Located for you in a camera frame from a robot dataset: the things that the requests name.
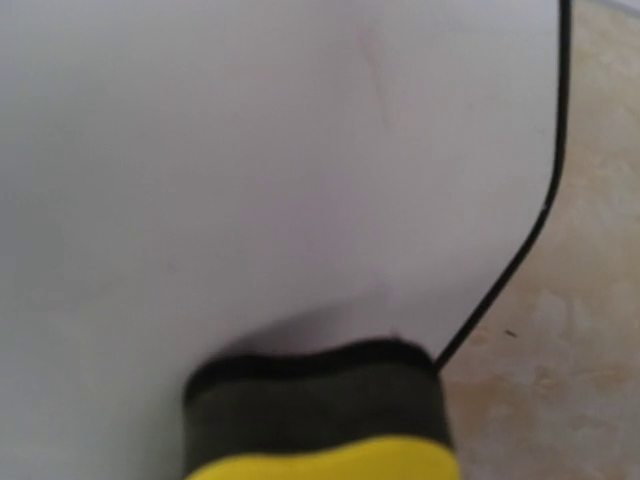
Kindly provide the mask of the yellow black whiteboard eraser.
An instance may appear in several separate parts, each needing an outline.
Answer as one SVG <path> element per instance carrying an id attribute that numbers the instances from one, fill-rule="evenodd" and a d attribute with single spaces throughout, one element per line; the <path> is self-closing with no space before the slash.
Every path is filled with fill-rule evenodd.
<path id="1" fill-rule="evenodd" d="M 306 355 L 233 354 L 183 394 L 187 479 L 457 479 L 438 371 L 372 339 Z"/>

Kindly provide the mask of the white whiteboard black frame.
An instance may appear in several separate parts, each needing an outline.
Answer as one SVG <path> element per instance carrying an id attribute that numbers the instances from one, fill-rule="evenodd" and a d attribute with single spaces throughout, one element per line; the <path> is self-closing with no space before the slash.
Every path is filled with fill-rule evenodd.
<path id="1" fill-rule="evenodd" d="M 5 1 L 1 475 L 177 479 L 188 375 L 447 362 L 564 163 L 568 1 Z"/>

